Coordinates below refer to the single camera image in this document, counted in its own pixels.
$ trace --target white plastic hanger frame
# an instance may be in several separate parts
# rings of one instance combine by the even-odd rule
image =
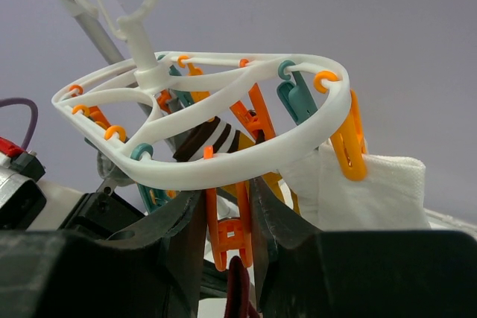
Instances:
[[[84,3],[84,0],[76,1],[79,4]],[[348,73],[341,64],[325,57],[305,54],[219,54],[187,51],[154,54],[142,27],[142,20],[156,1],[145,0],[134,14],[118,19],[119,30],[112,29],[118,38],[127,40],[133,59],[88,74],[61,89],[52,99],[53,105],[60,113],[133,180],[152,188],[196,190],[258,177],[304,157],[326,141],[347,117],[351,106]],[[98,0],[98,3],[108,24],[113,27],[101,0]],[[98,15],[91,4],[83,5],[89,8],[92,15]],[[184,54],[189,56],[184,63],[235,66],[237,69],[193,77],[169,75],[169,67]],[[159,55],[165,56],[157,61]],[[239,68],[241,59],[250,62],[246,67]],[[255,83],[276,79],[278,67],[284,60],[292,60],[297,64],[288,67],[289,72],[316,74],[328,70],[337,74],[340,79],[338,82],[322,82],[329,90],[328,96],[323,106],[307,121],[259,145],[235,153],[219,154],[209,160],[187,163],[159,162],[148,154],[139,161],[130,158],[137,145],[153,145],[208,121],[246,96]],[[138,83],[139,86],[128,88],[132,83]],[[73,84],[80,85],[85,93],[72,97],[75,92],[69,89]],[[162,116],[154,96],[164,89],[217,92],[179,112]],[[152,107],[145,123],[126,143],[120,141],[118,135],[109,140],[104,139],[103,128],[80,112],[72,114],[73,107],[78,104],[90,107],[125,101]]]

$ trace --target red part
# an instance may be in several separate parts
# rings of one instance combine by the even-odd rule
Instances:
[[[15,156],[19,156],[25,151],[11,141],[0,137],[0,152],[2,152],[5,156],[9,158],[13,158]]]

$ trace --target teal clothespin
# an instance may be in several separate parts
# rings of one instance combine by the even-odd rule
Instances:
[[[163,59],[165,55],[160,55],[158,58],[157,58],[157,61],[160,61]],[[175,68],[174,65],[172,65],[170,68],[169,68],[169,74],[171,76],[182,76],[182,74],[180,73],[180,71],[178,69]],[[177,96],[177,98],[179,98],[179,101],[184,105],[184,107],[188,107],[190,106],[191,104],[194,104],[194,100],[192,99],[192,96],[189,92],[184,92],[184,91],[176,91],[176,90],[172,90],[172,92]]]
[[[294,122],[301,124],[318,111],[318,108],[301,73],[291,72],[296,85],[290,82],[291,75],[285,74],[287,67],[295,65],[293,61],[285,60],[278,66],[278,76],[285,81],[278,85],[277,94]]]
[[[136,148],[134,148],[133,152],[131,153],[131,159],[140,160],[144,152],[148,152],[152,156],[154,149],[152,148],[150,144],[147,144],[147,143],[139,144]],[[139,183],[137,185],[137,188],[139,189],[142,202],[144,203],[144,206],[146,210],[148,211],[148,214],[155,212],[158,208],[160,208],[161,206],[164,206],[169,201],[171,201],[171,198],[162,189],[149,188]]]

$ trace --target yellow clothespin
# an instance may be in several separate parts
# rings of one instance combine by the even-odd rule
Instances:
[[[330,71],[321,71],[316,74],[314,81],[316,90],[326,93],[327,89],[321,84],[322,80],[338,81],[339,79]],[[366,153],[366,145],[358,98],[353,90],[351,90],[350,113],[330,139],[343,175],[349,180],[363,180],[367,174],[362,156]]]
[[[189,59],[189,56],[181,55],[177,58],[177,64],[184,69],[186,67],[186,64],[183,61],[187,59]],[[187,74],[187,76],[198,76],[203,74],[202,69],[199,67],[195,67],[193,63],[187,63],[187,67],[189,68],[189,73]],[[191,92],[191,96],[194,102],[197,103],[199,101],[202,101],[204,98],[209,97],[210,92]]]

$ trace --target gray wall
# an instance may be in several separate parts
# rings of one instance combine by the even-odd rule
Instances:
[[[40,106],[33,148],[52,180],[97,185],[94,153],[50,97],[103,60],[56,0],[0,0],[2,96]],[[127,11],[141,0],[119,0]],[[157,50],[309,53],[347,67],[375,154],[427,165],[426,205],[477,222],[476,0],[160,0],[146,22]],[[292,121],[264,84],[277,131]],[[11,117],[18,113],[18,120]],[[26,110],[2,110],[21,139]],[[133,125],[140,112],[127,117]],[[166,151],[161,157],[169,157]]]

